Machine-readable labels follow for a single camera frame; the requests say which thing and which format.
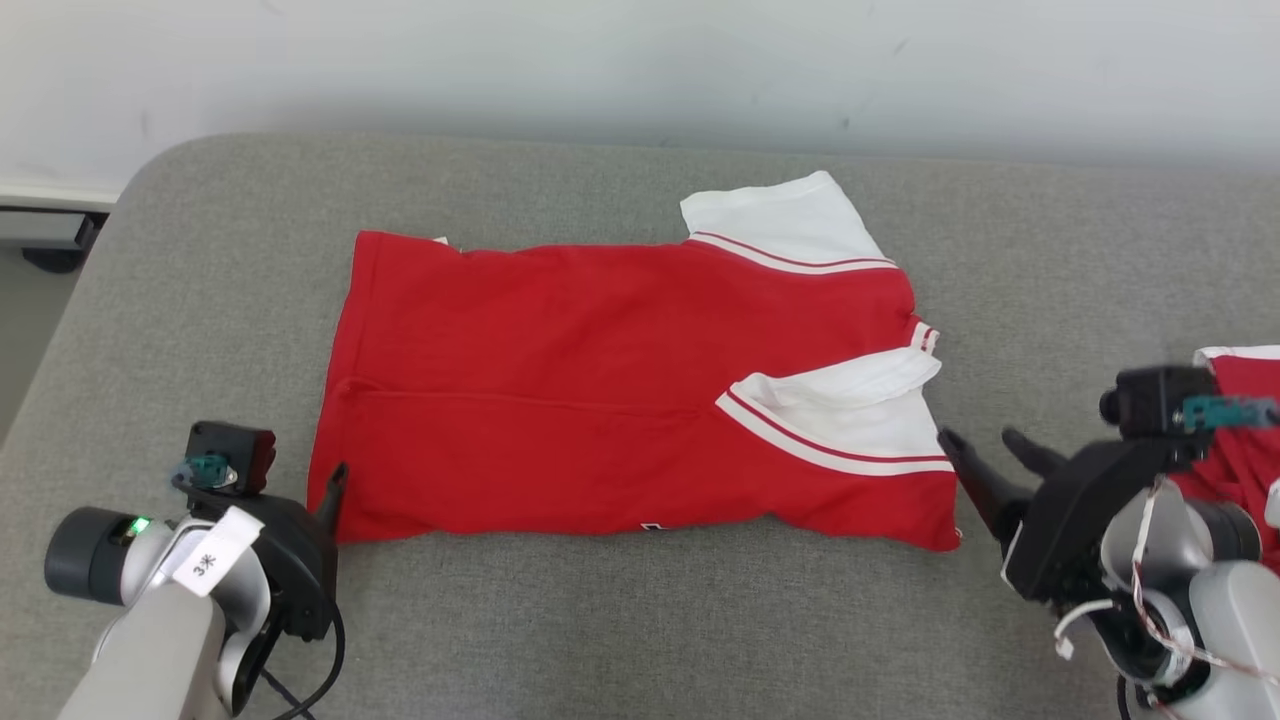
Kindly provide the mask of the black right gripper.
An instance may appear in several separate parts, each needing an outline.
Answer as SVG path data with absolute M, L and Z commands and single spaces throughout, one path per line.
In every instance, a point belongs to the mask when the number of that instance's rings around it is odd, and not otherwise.
M 1005 448 L 1042 479 L 1030 497 L 1030 489 L 993 469 L 957 432 L 941 429 L 938 442 L 991 536 L 1010 546 L 1004 577 L 1029 601 L 1053 598 L 1065 568 L 1085 555 L 1126 503 L 1193 457 L 1188 439 L 1143 438 L 1096 441 L 1066 459 L 1016 428 L 1004 428 Z

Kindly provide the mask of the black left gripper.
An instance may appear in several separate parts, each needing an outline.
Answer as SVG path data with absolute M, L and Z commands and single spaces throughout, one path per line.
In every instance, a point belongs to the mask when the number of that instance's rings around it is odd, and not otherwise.
M 186 488 L 189 514 L 215 520 L 238 507 L 265 524 L 252 550 L 273 585 L 282 632 L 305 642 L 321 641 L 334 621 L 337 605 L 337 527 L 349 470 L 338 462 L 329 475 L 316 512 L 275 495 L 237 497 Z

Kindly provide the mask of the red printed shorts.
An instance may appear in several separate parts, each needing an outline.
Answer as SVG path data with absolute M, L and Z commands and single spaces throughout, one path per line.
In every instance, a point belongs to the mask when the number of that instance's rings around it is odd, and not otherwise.
M 1196 366 L 1207 366 L 1219 391 L 1270 397 L 1280 411 L 1280 345 L 1199 348 Z M 1261 562 L 1280 577 L 1280 529 L 1268 524 L 1268 500 L 1280 510 L 1280 427 L 1217 430 L 1208 457 L 1174 477 L 1183 495 L 1206 502 L 1231 502 L 1260 529 Z

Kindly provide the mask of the red and white shirt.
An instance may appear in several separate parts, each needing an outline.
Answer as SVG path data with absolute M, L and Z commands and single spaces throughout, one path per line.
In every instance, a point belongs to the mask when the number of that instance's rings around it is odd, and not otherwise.
M 310 462 L 337 536 L 608 536 L 773 516 L 959 547 L 938 331 L 819 170 L 680 204 L 687 238 L 461 250 L 364 231 Z

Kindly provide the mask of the black round floor foot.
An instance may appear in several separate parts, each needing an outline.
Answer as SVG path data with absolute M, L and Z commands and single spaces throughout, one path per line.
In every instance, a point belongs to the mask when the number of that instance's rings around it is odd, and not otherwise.
M 86 258 L 84 250 L 67 249 L 31 249 L 20 250 L 22 258 L 41 272 L 54 275 L 69 275 L 77 273 Z

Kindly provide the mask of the grey metal floor bar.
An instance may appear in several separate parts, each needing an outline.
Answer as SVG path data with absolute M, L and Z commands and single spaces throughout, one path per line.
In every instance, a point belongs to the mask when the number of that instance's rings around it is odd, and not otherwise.
M 108 214 L 37 208 L 0 208 L 0 249 L 82 252 L 101 231 Z

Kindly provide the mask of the wall baseboard strip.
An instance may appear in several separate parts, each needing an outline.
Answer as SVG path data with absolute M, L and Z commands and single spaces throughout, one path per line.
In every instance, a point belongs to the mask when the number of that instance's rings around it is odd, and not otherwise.
M 0 179 L 0 208 L 109 214 L 119 192 L 77 190 Z

